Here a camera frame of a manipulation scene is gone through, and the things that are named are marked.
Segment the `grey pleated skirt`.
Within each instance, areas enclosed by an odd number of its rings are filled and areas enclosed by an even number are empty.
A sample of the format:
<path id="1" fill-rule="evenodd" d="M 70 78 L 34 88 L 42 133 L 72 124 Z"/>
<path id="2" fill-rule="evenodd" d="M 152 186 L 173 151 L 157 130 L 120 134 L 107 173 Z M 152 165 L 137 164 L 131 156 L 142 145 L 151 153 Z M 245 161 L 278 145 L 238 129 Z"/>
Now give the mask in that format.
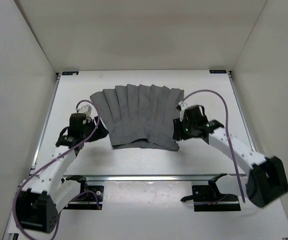
<path id="1" fill-rule="evenodd" d="M 109 132 L 113 149 L 141 148 L 176 152 L 173 120 L 184 90 L 166 86 L 117 85 L 90 96 Z"/>

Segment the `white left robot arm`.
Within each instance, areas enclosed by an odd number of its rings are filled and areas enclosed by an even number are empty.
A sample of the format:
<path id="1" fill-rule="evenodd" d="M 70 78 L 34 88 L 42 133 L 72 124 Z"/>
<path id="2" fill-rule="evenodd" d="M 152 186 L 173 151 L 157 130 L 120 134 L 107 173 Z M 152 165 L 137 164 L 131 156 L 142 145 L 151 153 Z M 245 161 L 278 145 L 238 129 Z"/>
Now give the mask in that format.
<path id="1" fill-rule="evenodd" d="M 60 132 L 48 163 L 36 170 L 15 195 L 12 211 L 19 229 L 49 234 L 57 226 L 66 205 L 74 198 L 83 199 L 88 195 L 84 177 L 72 175 L 63 179 L 63 175 L 85 143 L 107 135 L 100 117 L 71 114 L 69 126 Z"/>

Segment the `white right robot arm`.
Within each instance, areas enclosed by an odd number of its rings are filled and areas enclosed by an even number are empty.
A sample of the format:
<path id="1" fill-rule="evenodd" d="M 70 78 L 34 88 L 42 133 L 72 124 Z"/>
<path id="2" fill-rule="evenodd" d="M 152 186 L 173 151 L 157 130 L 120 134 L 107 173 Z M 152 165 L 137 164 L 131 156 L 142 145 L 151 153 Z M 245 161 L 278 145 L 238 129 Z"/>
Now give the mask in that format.
<path id="1" fill-rule="evenodd" d="M 201 105 L 177 106 L 179 118 L 174 119 L 173 139 L 202 139 L 206 144 L 230 158 L 245 176 L 221 173 L 208 181 L 205 193 L 210 199 L 199 204 L 216 204 L 226 196 L 245 196 L 259 208 L 288 193 L 288 180 L 283 162 L 276 156 L 267 157 L 251 150 L 232 137 L 217 120 L 209 121 Z"/>

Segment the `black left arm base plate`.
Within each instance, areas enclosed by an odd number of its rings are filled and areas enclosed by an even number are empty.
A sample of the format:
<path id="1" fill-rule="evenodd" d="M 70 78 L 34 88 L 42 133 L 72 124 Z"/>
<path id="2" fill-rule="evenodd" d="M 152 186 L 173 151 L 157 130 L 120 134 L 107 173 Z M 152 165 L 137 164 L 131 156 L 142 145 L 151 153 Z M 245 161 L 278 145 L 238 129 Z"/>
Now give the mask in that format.
<path id="1" fill-rule="evenodd" d="M 64 209 L 65 210 L 102 210 L 104 197 L 103 185 L 88 185 L 89 192 L 77 199 L 71 201 Z"/>

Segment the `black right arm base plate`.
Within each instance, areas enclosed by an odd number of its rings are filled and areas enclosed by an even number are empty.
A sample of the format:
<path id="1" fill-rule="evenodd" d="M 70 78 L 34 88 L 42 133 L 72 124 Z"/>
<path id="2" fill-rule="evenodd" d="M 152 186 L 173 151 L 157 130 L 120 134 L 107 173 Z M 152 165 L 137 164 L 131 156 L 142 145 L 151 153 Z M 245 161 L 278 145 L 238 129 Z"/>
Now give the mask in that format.
<path id="1" fill-rule="evenodd" d="M 239 212 L 239 199 L 233 194 L 215 193 L 210 185 L 193 185 L 192 194 L 180 200 L 193 202 L 194 212 Z"/>

